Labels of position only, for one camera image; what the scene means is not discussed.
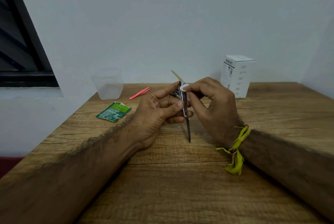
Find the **white cotton pad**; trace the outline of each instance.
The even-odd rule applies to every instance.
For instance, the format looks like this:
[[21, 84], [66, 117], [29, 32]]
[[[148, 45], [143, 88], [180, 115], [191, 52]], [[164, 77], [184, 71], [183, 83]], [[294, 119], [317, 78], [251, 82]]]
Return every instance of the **white cotton pad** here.
[[185, 90], [183, 90], [183, 88], [184, 88], [184, 87], [187, 87], [187, 86], [189, 86], [189, 84], [182, 85], [182, 86], [180, 87], [180, 91], [182, 91], [182, 92], [186, 92]]

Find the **cardboard box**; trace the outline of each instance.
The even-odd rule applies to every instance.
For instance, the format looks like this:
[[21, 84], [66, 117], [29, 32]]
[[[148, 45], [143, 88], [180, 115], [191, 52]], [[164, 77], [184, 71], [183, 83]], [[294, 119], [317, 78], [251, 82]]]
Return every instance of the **cardboard box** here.
[[255, 62], [243, 55], [226, 55], [220, 83], [230, 89], [236, 98], [245, 98]]

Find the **wooden tabletop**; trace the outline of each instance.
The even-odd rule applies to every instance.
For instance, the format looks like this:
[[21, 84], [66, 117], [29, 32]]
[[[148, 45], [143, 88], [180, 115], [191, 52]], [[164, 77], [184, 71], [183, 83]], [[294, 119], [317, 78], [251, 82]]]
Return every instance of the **wooden tabletop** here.
[[[147, 86], [125, 84], [118, 101], [135, 112]], [[113, 100], [95, 94], [27, 155], [2, 182], [19, 179], [61, 154], [76, 149], [116, 123], [95, 116]], [[250, 125], [288, 141], [334, 154], [334, 100], [298, 83], [251, 83], [238, 112]], [[256, 168], [242, 175], [224, 170], [230, 157], [214, 149], [196, 116], [168, 125], [147, 150], [136, 153], [78, 218], [77, 223], [325, 223], [292, 193]]]

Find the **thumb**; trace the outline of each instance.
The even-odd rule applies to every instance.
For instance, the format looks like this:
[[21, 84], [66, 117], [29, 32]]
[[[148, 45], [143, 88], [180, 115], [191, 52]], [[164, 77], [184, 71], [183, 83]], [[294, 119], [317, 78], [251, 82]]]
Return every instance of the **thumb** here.
[[173, 105], [171, 105], [171, 106], [169, 106], [167, 108], [161, 108], [161, 110], [162, 110], [161, 117], [163, 119], [172, 117], [172, 116], [176, 115], [180, 110], [182, 110], [183, 106], [184, 106], [184, 104], [180, 100], [177, 103], [175, 103], [175, 104], [173, 104]]
[[209, 113], [206, 106], [202, 103], [201, 100], [198, 99], [198, 97], [194, 93], [192, 92], [188, 92], [188, 93], [190, 97], [191, 107], [194, 108], [194, 111], [196, 112], [197, 117], [198, 118], [206, 117]]

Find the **person's left hand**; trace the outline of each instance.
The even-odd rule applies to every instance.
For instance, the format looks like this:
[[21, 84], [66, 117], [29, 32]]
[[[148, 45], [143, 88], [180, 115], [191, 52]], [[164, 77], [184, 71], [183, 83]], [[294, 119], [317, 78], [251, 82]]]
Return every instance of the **person's left hand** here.
[[[178, 98], [165, 98], [177, 90], [178, 84], [179, 82], [175, 82], [164, 89], [143, 96], [140, 100], [127, 128], [132, 131], [133, 137], [141, 143], [143, 149], [153, 144], [161, 126], [185, 121], [182, 112], [183, 102]], [[188, 111], [188, 117], [192, 116], [193, 112]]]

